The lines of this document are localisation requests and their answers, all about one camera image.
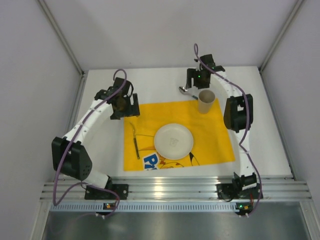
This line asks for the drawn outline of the beige cup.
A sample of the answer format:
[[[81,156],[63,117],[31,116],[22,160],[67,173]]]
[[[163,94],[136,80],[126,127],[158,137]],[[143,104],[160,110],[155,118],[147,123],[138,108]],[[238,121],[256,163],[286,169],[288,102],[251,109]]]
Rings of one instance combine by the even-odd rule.
[[[198,95],[198,111],[201,114],[207,114],[216,99],[215,94],[208,89],[202,90]]]

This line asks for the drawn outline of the spoon with teal handle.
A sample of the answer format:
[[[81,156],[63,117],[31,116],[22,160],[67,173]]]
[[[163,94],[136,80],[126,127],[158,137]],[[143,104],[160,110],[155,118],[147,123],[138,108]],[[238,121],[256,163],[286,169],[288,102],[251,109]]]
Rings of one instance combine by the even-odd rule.
[[[198,100],[198,97],[193,95],[192,93],[190,93],[185,87],[183,86],[179,86],[178,87],[178,90],[181,94],[183,94],[184,96],[189,96],[189,97],[192,97],[193,99],[195,100]]]

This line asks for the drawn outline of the fork with teal handle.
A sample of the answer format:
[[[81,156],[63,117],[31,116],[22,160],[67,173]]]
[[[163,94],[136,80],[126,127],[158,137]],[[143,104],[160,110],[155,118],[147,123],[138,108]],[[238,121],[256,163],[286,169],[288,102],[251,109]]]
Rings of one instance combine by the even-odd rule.
[[[136,129],[135,126],[129,122],[129,124],[132,127],[132,132],[133,132],[133,143],[134,143],[134,148],[135,148],[135,153],[136,153],[136,157],[139,160],[140,159],[140,154],[139,154],[139,149],[138,149],[138,142],[137,142],[137,138],[136,138]]]

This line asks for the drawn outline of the cream round plate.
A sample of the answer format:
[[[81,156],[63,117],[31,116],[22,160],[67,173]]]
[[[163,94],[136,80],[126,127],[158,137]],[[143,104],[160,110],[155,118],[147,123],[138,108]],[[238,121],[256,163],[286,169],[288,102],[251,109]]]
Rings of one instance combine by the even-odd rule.
[[[180,160],[193,149],[194,138],[184,125],[170,123],[160,127],[154,136],[155,150],[165,159]]]

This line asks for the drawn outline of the yellow cartoon cloth placemat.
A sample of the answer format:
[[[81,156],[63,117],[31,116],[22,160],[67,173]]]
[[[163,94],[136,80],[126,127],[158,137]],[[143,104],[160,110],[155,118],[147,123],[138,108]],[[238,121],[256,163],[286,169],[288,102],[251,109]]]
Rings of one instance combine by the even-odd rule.
[[[124,119],[124,171],[178,169],[235,161],[218,100],[207,114],[199,113],[196,100],[146,103],[139,109],[140,116]],[[135,127],[140,159],[137,159],[130,122]],[[166,159],[155,149],[155,134],[167,124],[183,125],[192,133],[193,148],[180,160]]]

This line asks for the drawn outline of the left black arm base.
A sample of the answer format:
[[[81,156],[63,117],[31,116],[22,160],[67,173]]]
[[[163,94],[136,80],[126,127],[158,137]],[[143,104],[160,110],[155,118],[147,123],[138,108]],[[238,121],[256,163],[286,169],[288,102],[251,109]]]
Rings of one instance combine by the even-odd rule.
[[[105,186],[105,189],[111,191],[106,192],[92,186],[85,188],[85,200],[126,200],[129,194],[129,185],[124,183],[113,183],[110,178]]]

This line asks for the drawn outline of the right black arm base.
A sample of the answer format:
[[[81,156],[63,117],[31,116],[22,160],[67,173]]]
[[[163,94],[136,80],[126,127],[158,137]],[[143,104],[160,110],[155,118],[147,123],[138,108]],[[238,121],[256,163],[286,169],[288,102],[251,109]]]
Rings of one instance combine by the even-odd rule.
[[[216,189],[218,199],[225,202],[239,199],[258,200],[263,197],[261,185],[255,173],[245,176],[234,172],[231,183],[219,183]]]

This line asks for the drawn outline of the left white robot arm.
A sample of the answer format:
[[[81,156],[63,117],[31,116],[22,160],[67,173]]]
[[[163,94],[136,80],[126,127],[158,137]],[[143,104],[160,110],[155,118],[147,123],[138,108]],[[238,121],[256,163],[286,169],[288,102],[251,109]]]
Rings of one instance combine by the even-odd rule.
[[[63,137],[53,139],[52,163],[57,173],[102,189],[111,183],[111,178],[106,173],[101,173],[94,167],[86,146],[107,120],[140,115],[138,95],[133,91],[130,81],[114,77],[112,86],[95,94],[89,109],[79,122]]]

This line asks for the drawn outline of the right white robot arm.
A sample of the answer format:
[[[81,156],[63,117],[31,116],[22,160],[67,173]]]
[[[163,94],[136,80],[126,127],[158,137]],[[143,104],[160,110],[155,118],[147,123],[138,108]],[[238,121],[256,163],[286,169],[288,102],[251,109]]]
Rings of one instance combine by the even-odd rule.
[[[233,173],[231,184],[218,188],[219,198],[228,198],[231,201],[252,192],[260,193],[261,176],[250,156],[249,143],[250,129],[254,121],[253,96],[246,94],[240,86],[227,78],[225,68],[216,65],[212,54],[199,56],[196,53],[194,61],[198,66],[187,69],[185,88],[212,88],[225,99],[221,103],[224,111],[223,122],[231,135],[239,161],[239,171]]]

